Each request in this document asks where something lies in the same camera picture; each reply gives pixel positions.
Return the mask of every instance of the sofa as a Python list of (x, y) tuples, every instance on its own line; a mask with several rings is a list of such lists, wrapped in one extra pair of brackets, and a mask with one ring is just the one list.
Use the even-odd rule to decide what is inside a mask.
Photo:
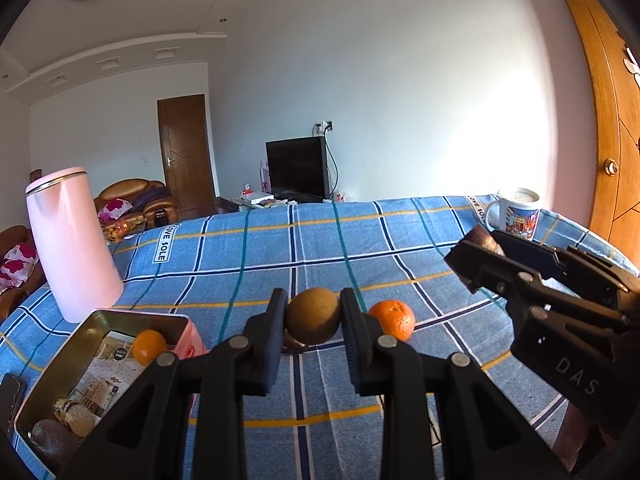
[[(121, 198), (128, 202), (133, 202), (136, 197), (146, 193), (155, 187), (166, 187), (159, 180), (146, 180), (144, 178), (128, 178), (115, 184), (111, 184), (103, 190), (100, 195), (94, 198), (95, 210), (100, 211), (114, 198)], [(133, 219), (143, 219), (146, 229), (156, 227), (156, 211), (163, 210), (168, 224), (175, 224), (178, 221), (178, 208), (174, 200), (168, 196), (159, 198), (147, 203), (142, 211), (124, 213), (118, 220), (129, 221)]]
[[(24, 225), (9, 227), (0, 233), (0, 253), (4, 256), (21, 242), (35, 247), (31, 229), (27, 229)], [(46, 281), (42, 264), (38, 262), (26, 282), (18, 288), (10, 288), (0, 294), (0, 320), (7, 318), (29, 295), (43, 286)]]

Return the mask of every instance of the wooden door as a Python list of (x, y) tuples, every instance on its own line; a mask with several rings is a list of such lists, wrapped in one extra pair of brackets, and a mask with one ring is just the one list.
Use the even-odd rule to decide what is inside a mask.
[(162, 164), (181, 216), (213, 208), (213, 187), (204, 95), (158, 101)]
[(584, 47), (596, 110), (598, 171), (589, 229), (640, 266), (639, 84), (625, 41), (600, 2), (565, 1)]

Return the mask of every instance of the doorknob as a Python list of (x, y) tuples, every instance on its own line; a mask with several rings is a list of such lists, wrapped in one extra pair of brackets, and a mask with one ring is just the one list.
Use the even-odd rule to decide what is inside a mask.
[(604, 171), (605, 173), (607, 173), (609, 176), (613, 176), (618, 172), (618, 165), (616, 164), (616, 161), (613, 160), (612, 158), (608, 158), (607, 160), (604, 161)]

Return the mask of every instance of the white mug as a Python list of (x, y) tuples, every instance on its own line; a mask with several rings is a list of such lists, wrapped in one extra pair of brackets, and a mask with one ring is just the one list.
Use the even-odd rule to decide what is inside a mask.
[[(525, 187), (503, 187), (498, 190), (498, 197), (486, 207), (487, 229), (497, 228), (526, 240), (533, 239), (540, 216), (540, 196)], [(494, 228), (490, 225), (489, 212), (495, 206), (499, 207), (499, 220)]]

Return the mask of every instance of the black tv screen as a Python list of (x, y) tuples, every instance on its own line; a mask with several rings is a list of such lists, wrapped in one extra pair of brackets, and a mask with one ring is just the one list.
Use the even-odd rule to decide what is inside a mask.
[(267, 142), (271, 191), (283, 196), (296, 194), (329, 198), (329, 175), (324, 137)]

